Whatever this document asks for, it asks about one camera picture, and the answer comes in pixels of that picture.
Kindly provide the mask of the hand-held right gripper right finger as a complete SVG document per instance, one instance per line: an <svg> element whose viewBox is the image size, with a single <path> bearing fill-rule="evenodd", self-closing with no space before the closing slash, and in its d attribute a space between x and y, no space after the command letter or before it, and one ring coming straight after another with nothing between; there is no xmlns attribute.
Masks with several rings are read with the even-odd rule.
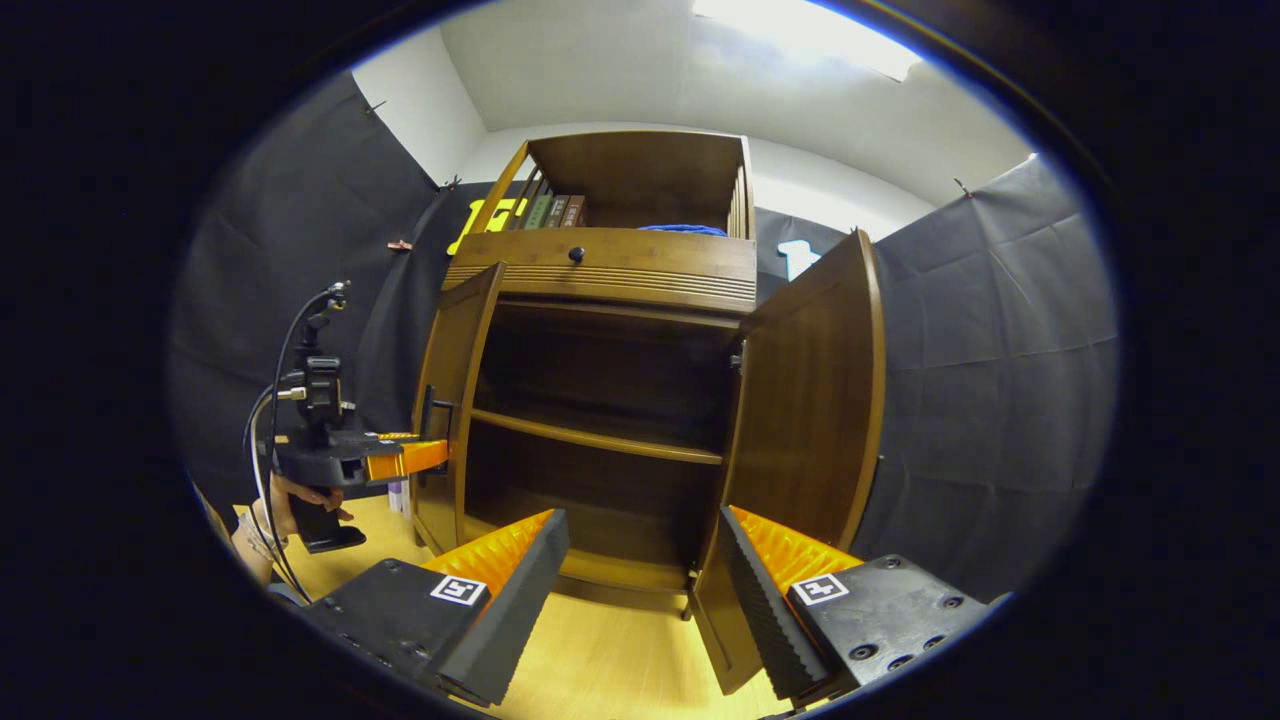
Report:
<svg viewBox="0 0 1280 720"><path fill-rule="evenodd" d="M733 591L781 700L883 684L993 611L900 553L855 559L733 505L721 520Z"/></svg>

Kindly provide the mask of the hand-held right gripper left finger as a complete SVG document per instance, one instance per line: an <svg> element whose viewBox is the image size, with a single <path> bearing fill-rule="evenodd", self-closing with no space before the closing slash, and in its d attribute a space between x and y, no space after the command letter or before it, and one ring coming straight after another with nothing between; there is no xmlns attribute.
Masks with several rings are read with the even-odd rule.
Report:
<svg viewBox="0 0 1280 720"><path fill-rule="evenodd" d="M435 694L504 701L570 548L549 509L425 564L385 559L303 606L332 644Z"/></svg>

